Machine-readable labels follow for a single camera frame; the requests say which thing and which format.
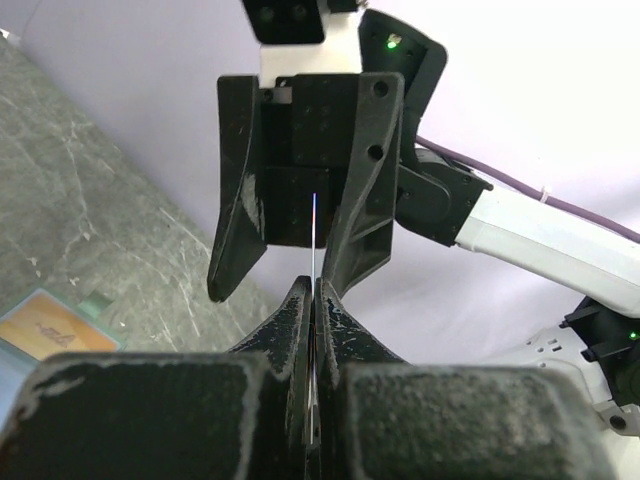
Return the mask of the black credit card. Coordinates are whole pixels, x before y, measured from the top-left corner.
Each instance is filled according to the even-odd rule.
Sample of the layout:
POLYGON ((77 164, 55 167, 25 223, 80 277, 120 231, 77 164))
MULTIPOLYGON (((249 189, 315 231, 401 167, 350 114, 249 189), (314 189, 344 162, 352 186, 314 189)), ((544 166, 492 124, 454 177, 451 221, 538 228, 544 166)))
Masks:
POLYGON ((319 438, 318 394, 317 394, 317 347, 315 322, 315 287, 316 287, 316 254, 317 254, 317 211, 318 194, 312 194, 311 207, 311 312, 309 328, 309 399, 308 399, 308 433, 311 447, 316 447, 319 438))

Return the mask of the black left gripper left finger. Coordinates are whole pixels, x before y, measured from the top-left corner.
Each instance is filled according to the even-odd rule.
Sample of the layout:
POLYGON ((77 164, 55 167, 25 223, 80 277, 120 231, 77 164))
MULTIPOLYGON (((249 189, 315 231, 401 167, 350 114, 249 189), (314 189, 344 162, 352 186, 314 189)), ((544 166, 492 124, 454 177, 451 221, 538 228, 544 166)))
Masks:
POLYGON ((61 353, 1 432, 5 479, 303 479, 311 286, 224 353, 61 353))

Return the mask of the gold patterned credit card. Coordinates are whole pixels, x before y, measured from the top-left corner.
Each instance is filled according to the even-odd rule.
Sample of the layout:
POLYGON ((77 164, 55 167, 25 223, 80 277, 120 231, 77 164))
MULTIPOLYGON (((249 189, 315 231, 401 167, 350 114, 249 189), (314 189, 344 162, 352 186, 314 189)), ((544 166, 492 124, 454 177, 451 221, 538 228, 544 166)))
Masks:
POLYGON ((1 340, 36 360, 62 352, 115 352, 120 343, 43 289, 1 315, 1 340))

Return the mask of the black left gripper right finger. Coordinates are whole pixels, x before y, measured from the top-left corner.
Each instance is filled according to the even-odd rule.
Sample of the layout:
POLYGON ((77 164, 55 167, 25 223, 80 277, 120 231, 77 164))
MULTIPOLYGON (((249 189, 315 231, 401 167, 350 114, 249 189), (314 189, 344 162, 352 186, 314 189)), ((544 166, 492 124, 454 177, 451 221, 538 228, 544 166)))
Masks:
POLYGON ((315 291, 325 479, 611 479, 591 409, 539 368, 412 365, 315 291))

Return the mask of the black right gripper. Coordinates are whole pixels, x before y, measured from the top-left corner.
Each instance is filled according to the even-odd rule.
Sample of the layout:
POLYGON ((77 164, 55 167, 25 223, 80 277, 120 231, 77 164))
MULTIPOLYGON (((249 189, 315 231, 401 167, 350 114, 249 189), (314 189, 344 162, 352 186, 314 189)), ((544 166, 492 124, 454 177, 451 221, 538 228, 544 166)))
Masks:
MULTIPOLYGON (((399 152, 402 165, 417 167, 417 127, 447 60, 443 45, 377 10, 331 15, 321 44, 261 49, 261 86, 297 94, 292 105, 263 107, 266 242, 325 246, 341 200, 321 273, 339 298, 390 260, 399 152)), ((220 206, 207 288, 221 303, 265 242, 258 79, 222 76, 217 93, 220 206)))

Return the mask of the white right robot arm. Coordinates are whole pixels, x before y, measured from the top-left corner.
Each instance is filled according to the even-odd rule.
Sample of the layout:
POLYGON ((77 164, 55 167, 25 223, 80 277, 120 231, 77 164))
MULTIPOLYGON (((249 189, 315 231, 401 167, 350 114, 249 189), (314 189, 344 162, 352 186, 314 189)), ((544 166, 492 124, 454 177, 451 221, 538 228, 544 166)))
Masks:
POLYGON ((418 128, 445 47, 358 1, 247 1, 254 76, 217 82, 220 210, 207 275, 226 300, 271 245, 322 249, 344 294, 391 256, 401 226, 583 295, 499 357, 564 373, 601 421, 639 433, 639 237, 528 192, 418 128))

